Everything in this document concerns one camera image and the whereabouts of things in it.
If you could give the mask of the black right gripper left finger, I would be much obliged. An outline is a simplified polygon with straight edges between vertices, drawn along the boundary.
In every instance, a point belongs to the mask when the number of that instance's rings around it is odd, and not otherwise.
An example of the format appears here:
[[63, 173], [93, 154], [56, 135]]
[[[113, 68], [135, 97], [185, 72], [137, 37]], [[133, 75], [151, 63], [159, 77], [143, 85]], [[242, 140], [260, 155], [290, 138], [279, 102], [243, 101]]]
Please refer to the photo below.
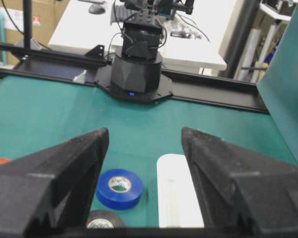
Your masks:
[[108, 146], [102, 127], [0, 165], [0, 238], [85, 227]]

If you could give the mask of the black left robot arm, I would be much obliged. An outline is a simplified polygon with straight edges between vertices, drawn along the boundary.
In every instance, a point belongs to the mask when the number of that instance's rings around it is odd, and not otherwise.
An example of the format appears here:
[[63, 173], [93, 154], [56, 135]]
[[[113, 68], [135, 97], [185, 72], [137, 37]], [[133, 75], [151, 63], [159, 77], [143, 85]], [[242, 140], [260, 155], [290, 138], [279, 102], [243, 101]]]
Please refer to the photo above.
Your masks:
[[123, 20], [123, 44], [112, 61], [97, 71], [94, 83], [116, 98], [133, 102], [150, 103], [172, 96], [172, 80], [161, 73], [158, 50], [166, 43], [167, 30], [158, 15], [169, 15], [172, 10], [192, 14], [193, 5], [192, 0], [184, 4], [174, 0], [124, 1], [134, 14]]

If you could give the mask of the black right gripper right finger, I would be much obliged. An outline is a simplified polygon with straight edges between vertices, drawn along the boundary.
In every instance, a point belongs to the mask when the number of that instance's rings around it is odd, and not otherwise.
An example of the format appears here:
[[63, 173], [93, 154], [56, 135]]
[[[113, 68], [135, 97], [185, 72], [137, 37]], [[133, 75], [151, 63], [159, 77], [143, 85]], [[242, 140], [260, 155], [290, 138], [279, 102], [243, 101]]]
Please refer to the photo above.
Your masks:
[[181, 144], [206, 228], [298, 238], [298, 166], [190, 127]]

